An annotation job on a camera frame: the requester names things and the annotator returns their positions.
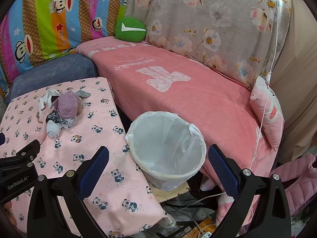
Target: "folded clothes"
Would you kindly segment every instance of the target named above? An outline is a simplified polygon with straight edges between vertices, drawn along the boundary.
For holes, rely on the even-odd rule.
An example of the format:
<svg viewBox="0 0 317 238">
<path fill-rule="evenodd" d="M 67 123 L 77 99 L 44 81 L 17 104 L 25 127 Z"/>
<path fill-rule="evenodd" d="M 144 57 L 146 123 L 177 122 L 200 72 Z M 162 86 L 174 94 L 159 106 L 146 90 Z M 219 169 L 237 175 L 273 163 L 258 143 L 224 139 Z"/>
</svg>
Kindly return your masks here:
<svg viewBox="0 0 317 238">
<path fill-rule="evenodd" d="M 46 94 L 44 97 L 39 98 L 38 100 L 38 109 L 39 109 L 39 116 L 42 116 L 42 113 L 44 113 L 45 110 L 52 108 L 53 102 L 52 97 L 56 96 L 59 97 L 61 93 L 58 90 L 49 88 L 46 91 Z"/>
<path fill-rule="evenodd" d="M 54 123 L 61 123 L 61 124 L 67 124 L 68 122 L 61 118 L 57 111 L 53 111 L 53 113 L 49 114 L 46 118 L 46 122 L 49 120 L 52 120 Z"/>
<path fill-rule="evenodd" d="M 51 139 L 56 139 L 61 133 L 62 125 L 60 123 L 55 123 L 52 120 L 49 120 L 46 125 L 47 136 Z"/>
<path fill-rule="evenodd" d="M 82 89 L 75 92 L 75 94 L 81 98 L 90 97 L 90 93 L 83 91 Z"/>
<path fill-rule="evenodd" d="M 65 129 L 70 130 L 76 124 L 77 116 L 75 116 L 74 118 L 65 119 L 65 121 L 67 121 L 67 123 L 66 124 L 62 124 L 62 126 Z"/>
<path fill-rule="evenodd" d="M 61 118 L 70 119 L 77 115 L 79 97 L 73 91 L 68 91 L 60 95 L 53 105 Z"/>
<path fill-rule="evenodd" d="M 53 111 L 54 111 L 55 107 L 52 106 L 52 108 L 46 108 L 42 115 L 39 117 L 38 119 L 38 122 L 42 122 L 43 125 L 42 125 L 42 128 L 40 130 L 40 135 L 39 137 L 37 138 L 38 141 L 40 142 L 40 144 L 43 143 L 43 141 L 45 140 L 45 137 L 46 137 L 46 126 L 47 126 L 47 123 L 46 123 L 46 118 L 48 115 L 50 115 Z"/>
</svg>

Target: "pink pillow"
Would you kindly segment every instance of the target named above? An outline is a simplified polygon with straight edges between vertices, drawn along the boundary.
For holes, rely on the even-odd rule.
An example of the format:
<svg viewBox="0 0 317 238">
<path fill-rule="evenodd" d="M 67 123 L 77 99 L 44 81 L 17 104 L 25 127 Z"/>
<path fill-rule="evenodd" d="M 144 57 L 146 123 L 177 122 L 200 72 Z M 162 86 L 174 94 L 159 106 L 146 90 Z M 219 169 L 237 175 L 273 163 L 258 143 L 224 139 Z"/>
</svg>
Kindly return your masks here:
<svg viewBox="0 0 317 238">
<path fill-rule="evenodd" d="M 259 76 L 251 92 L 250 104 L 260 123 L 264 112 L 266 95 L 267 86 L 265 80 Z M 283 127 L 284 118 L 280 103 L 273 90 L 269 88 L 262 129 L 275 151 L 280 145 Z"/>
</svg>

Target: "screw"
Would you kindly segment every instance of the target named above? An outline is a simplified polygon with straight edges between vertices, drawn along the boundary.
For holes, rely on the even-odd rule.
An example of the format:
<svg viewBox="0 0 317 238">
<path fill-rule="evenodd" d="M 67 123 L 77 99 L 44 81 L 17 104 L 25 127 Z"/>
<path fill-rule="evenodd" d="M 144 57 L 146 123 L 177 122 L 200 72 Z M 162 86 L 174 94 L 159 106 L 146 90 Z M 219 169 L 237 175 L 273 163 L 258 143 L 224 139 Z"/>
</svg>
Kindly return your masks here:
<svg viewBox="0 0 317 238">
<path fill-rule="evenodd" d="M 280 179 L 280 176 L 279 176 L 278 174 L 273 174 L 273 178 L 274 178 L 275 180 L 279 180 L 279 179 Z"/>
<path fill-rule="evenodd" d="M 74 172 L 73 170 L 69 170 L 69 171 L 66 173 L 66 176 L 67 176 L 67 177 L 72 177 L 74 174 L 75 174 L 75 172 Z"/>
<path fill-rule="evenodd" d="M 245 176 L 250 176 L 250 175 L 251 175 L 251 171 L 250 171 L 249 169 L 244 169 L 244 170 L 243 170 L 243 174 L 244 174 Z"/>
<path fill-rule="evenodd" d="M 39 180 L 39 181 L 43 181 L 43 180 L 44 180 L 44 178 L 45 178 L 45 176 L 44 176 L 44 175 L 40 175 L 40 176 L 37 178 L 37 180 Z"/>
</svg>

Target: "white plastic bag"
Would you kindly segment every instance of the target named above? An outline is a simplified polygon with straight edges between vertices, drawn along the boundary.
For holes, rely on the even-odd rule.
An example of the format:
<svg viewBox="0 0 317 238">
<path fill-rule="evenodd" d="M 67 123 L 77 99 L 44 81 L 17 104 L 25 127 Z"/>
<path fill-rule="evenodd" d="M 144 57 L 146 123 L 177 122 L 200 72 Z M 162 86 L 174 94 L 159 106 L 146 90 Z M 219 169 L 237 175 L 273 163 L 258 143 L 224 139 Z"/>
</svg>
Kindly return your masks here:
<svg viewBox="0 0 317 238">
<path fill-rule="evenodd" d="M 131 124 L 126 141 L 147 180 L 166 191 L 194 176 L 206 157 L 199 129 L 175 113 L 141 114 Z"/>
</svg>

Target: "blue gripper pad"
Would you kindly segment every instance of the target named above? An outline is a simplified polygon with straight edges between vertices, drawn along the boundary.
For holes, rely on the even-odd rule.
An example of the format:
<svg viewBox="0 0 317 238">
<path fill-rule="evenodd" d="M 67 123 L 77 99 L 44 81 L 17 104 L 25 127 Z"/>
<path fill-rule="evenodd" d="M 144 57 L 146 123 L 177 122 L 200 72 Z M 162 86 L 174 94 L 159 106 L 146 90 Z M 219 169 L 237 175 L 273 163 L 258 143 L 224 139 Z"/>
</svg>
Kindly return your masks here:
<svg viewBox="0 0 317 238">
<path fill-rule="evenodd" d="M 103 170 L 105 170 L 109 162 L 109 150 L 103 147 L 99 154 L 91 160 L 93 161 L 79 181 L 78 196 L 81 201 L 83 201 L 84 198 L 88 198 L 93 192 Z"/>
<path fill-rule="evenodd" d="M 3 145 L 4 142 L 5 142 L 5 136 L 4 136 L 4 134 L 1 132 L 1 133 L 0 133 L 0 146 Z"/>
<path fill-rule="evenodd" d="M 211 145 L 208 149 L 208 159 L 227 195 L 236 200 L 239 195 L 239 181 L 218 149 L 216 146 Z"/>
</svg>

